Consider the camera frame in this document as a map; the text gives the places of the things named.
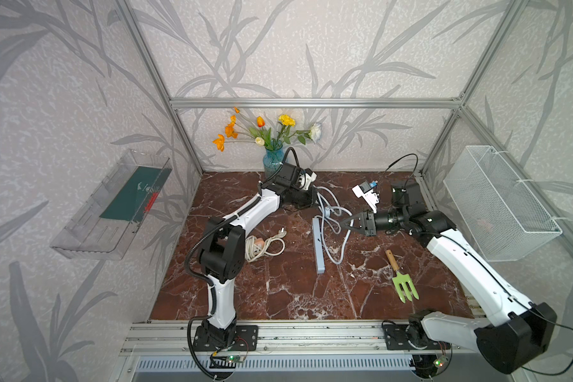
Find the grey power strip with cord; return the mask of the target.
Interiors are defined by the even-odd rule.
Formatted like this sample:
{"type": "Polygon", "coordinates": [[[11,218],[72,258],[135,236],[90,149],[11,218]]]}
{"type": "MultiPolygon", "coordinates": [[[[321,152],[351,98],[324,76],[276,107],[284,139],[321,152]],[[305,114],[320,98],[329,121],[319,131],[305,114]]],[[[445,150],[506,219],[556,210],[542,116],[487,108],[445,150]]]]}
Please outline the grey power strip with cord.
{"type": "Polygon", "coordinates": [[[350,231],[340,227],[339,222],[332,218],[333,215],[341,217],[343,214],[352,216],[348,209],[341,206],[335,194],[326,187],[318,188],[318,210],[319,214],[314,216],[312,220],[313,238],[315,244],[315,259],[317,266],[317,273],[323,274],[326,270],[325,257],[335,264],[341,265],[345,259],[345,248],[350,238],[350,231]],[[331,228],[334,234],[341,234],[345,230],[344,240],[340,249],[340,257],[336,259],[326,243],[325,226],[331,228]]]}

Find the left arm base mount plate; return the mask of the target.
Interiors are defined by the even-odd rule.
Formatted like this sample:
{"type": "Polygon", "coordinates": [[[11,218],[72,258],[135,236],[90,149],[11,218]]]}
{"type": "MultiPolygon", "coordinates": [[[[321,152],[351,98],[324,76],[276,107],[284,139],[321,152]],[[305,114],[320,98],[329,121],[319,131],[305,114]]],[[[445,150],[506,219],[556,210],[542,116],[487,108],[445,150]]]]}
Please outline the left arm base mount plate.
{"type": "Polygon", "coordinates": [[[236,325],[226,330],[199,326],[194,335],[194,350],[254,351],[258,337],[259,326],[236,325]]]}

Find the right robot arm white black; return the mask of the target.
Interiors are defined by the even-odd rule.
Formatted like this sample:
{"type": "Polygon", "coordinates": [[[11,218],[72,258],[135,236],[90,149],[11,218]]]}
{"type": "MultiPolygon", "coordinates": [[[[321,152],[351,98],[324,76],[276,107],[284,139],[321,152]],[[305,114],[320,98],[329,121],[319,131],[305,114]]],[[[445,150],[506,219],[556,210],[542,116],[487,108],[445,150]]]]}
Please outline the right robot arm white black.
{"type": "Polygon", "coordinates": [[[380,210],[375,182],[354,186],[369,210],[342,221],[351,232],[375,237],[379,232],[404,232],[438,258],[479,303],[485,318],[446,315],[428,309],[411,315],[407,340],[416,349],[450,343],[475,350],[498,372],[511,374],[545,353],[557,315],[546,303],[535,304],[509,285],[471,247],[455,223],[439,210],[427,209],[417,184],[393,189],[396,205],[380,210]]]}

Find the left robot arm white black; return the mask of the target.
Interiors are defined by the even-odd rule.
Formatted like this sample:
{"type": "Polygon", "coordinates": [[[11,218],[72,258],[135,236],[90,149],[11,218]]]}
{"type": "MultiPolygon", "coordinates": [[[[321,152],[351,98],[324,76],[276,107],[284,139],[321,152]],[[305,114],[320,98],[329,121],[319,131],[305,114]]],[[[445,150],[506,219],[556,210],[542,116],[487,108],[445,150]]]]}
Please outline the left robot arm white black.
{"type": "Polygon", "coordinates": [[[283,205],[307,209],[315,204],[317,175],[311,169],[284,163],[256,194],[237,210],[207,221],[202,238],[186,256],[188,275],[206,283],[209,312],[203,330],[219,342],[230,342],[237,326],[235,278],[245,263],[246,239],[265,218],[283,205]]]}

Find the pink power strip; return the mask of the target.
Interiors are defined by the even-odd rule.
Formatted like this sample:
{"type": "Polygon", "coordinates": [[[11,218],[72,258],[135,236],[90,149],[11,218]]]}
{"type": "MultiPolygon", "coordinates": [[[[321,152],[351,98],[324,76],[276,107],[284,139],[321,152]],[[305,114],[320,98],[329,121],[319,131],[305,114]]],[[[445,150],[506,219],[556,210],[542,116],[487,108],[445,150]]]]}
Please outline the pink power strip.
{"type": "Polygon", "coordinates": [[[265,245],[265,241],[262,238],[256,238],[253,241],[253,249],[255,251],[262,251],[265,245]]]}

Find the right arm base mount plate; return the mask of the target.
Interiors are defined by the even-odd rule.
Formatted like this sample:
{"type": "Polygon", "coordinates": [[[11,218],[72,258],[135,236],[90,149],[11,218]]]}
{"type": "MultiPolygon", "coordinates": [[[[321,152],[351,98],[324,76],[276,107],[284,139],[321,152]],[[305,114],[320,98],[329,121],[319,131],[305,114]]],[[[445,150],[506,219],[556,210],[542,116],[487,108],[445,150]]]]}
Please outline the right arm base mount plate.
{"type": "Polygon", "coordinates": [[[396,323],[391,320],[384,320],[381,323],[381,330],[387,350],[424,350],[439,351],[442,353],[450,353],[452,350],[451,344],[430,340],[425,334],[419,334],[414,329],[411,329],[408,323],[396,323]]]}

